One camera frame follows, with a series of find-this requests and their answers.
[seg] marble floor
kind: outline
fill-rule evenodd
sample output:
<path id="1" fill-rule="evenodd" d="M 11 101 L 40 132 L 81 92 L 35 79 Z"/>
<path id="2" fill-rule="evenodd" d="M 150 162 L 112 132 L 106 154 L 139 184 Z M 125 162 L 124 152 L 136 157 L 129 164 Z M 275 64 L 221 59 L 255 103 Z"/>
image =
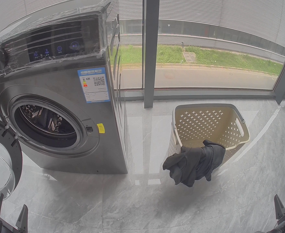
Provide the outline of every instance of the marble floor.
<path id="1" fill-rule="evenodd" d="M 189 103 L 232 103 L 251 140 L 192 188 L 175 185 L 162 169 L 172 110 Z M 127 103 L 134 170 L 127 175 L 83 175 L 40 169 L 24 156 L 22 177 L 3 203 L 1 217 L 15 225 L 23 204 L 31 233 L 161 233 L 269 231 L 273 197 L 285 206 L 285 103 L 274 100 Z"/>

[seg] washing machine door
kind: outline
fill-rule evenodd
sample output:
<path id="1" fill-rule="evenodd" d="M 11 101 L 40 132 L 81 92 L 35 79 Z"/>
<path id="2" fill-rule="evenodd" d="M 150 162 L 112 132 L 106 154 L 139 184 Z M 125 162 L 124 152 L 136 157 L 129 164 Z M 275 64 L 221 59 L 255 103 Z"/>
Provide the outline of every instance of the washing machine door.
<path id="1" fill-rule="evenodd" d="M 14 132 L 0 121 L 0 194 L 4 194 L 3 199 L 7 199 L 16 188 L 22 165 L 20 143 L 15 139 Z"/>

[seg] grass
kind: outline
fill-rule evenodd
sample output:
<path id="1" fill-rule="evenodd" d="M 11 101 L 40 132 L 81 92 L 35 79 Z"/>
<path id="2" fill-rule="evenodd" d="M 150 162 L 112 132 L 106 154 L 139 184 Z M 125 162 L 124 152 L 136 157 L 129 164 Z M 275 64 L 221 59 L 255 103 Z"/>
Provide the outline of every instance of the grass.
<path id="1" fill-rule="evenodd" d="M 280 74 L 283 67 L 283 64 L 246 54 L 201 49 L 193 46 L 186 47 L 185 50 L 187 52 L 194 52 L 197 64 L 202 65 L 245 68 L 277 75 Z"/>
<path id="2" fill-rule="evenodd" d="M 261 58 L 249 56 L 246 54 L 237 54 L 212 49 L 201 49 L 195 46 L 185 48 L 187 52 L 194 52 L 196 55 L 196 64 L 214 65 L 223 67 L 244 68 L 270 74 L 278 75 L 283 67 L 283 64 L 264 60 Z M 182 54 L 183 50 L 179 46 L 158 45 L 157 48 L 157 63 L 186 63 Z M 141 47 L 129 45 L 121 46 L 122 63 L 123 64 L 141 64 Z"/>
<path id="3" fill-rule="evenodd" d="M 123 64 L 141 64 L 141 47 L 127 47 L 120 46 Z M 157 63 L 185 63 L 186 59 L 183 57 L 182 48 L 178 46 L 158 45 Z"/>

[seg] control panel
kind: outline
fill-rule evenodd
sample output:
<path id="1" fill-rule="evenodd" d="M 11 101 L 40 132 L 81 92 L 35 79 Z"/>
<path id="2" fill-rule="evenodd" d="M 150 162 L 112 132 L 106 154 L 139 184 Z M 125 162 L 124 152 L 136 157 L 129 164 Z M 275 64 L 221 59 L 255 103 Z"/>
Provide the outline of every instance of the control panel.
<path id="1" fill-rule="evenodd" d="M 37 62 L 96 54 L 101 49 L 99 18 L 40 26 L 8 39 L 0 45 L 0 74 Z"/>

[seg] energy label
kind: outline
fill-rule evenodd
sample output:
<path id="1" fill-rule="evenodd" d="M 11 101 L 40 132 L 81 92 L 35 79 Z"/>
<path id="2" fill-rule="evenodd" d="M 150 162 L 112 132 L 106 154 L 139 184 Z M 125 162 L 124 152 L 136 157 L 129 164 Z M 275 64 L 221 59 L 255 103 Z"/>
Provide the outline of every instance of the energy label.
<path id="1" fill-rule="evenodd" d="M 104 67 L 78 70 L 87 103 L 109 102 L 109 92 Z"/>

